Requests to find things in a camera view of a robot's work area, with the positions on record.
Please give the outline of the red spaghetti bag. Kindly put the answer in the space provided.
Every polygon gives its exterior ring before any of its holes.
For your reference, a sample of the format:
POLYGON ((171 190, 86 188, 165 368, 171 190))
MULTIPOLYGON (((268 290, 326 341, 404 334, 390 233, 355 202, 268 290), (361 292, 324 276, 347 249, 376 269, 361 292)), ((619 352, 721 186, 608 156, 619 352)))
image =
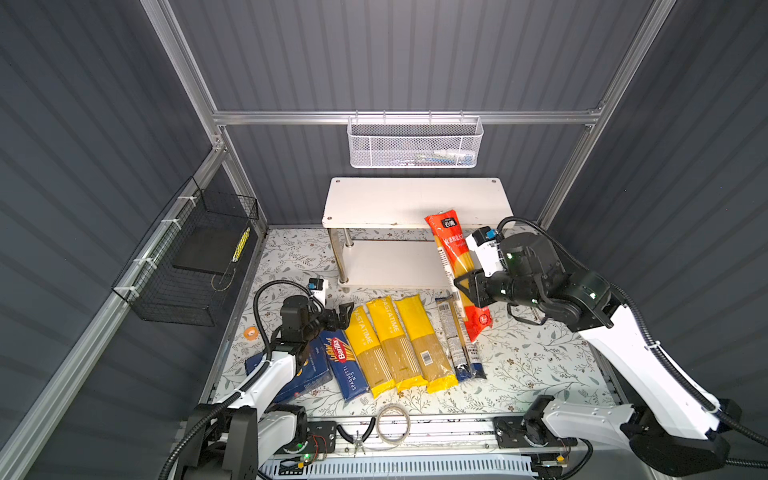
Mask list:
POLYGON ((451 286, 458 293, 461 318, 469 340, 474 343, 480 334, 493 326, 488 308, 475 306, 467 295, 454 285, 459 277, 475 271, 470 250, 454 210, 428 215, 425 222, 433 234, 438 254, 451 286))

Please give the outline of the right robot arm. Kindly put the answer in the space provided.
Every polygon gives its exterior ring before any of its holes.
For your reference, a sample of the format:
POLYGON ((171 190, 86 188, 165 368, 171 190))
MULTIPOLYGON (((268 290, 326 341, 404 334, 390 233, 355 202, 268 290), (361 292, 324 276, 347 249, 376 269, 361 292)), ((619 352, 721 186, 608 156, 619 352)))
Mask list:
POLYGON ((625 290, 589 269, 536 223, 504 234, 514 220, 508 216, 494 228, 459 236, 460 249, 480 261, 479 268, 454 279, 461 296, 478 308, 529 307, 534 316, 528 322, 534 326, 565 325, 607 359, 641 399, 588 407, 540 395, 519 426, 531 446, 565 439, 608 444, 672 477, 725 466, 766 468, 764 460, 732 456, 724 435, 734 431, 760 445, 766 445, 766 436, 741 423, 735 402, 707 392, 671 359, 625 290))

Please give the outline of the clear blue spaghetti bag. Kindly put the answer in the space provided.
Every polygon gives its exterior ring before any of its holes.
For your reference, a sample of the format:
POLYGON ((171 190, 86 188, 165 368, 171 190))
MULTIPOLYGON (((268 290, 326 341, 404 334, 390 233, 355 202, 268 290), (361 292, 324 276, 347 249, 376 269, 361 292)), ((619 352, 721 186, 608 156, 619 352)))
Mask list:
POLYGON ((435 302, 458 381, 486 379, 478 350, 469 340, 464 322, 460 319, 455 298, 453 296, 438 297, 435 302))

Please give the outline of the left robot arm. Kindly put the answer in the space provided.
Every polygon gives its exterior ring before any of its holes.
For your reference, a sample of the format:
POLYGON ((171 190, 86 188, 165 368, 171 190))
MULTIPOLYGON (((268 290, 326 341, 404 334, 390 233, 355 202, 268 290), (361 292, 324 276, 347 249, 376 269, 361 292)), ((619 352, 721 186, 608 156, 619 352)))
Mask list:
POLYGON ((264 476, 260 467, 269 457, 290 443, 306 440, 306 410, 277 404, 275 398, 299 375, 312 341, 325 331, 350 325, 354 304, 328 307, 327 286, 323 278, 311 278, 305 285, 278 279, 256 290, 252 311, 265 343, 260 363, 228 396, 195 407, 183 437, 160 469, 160 479, 259 479, 264 476), (268 334, 259 300, 278 285, 300 293, 283 300, 281 324, 268 334))

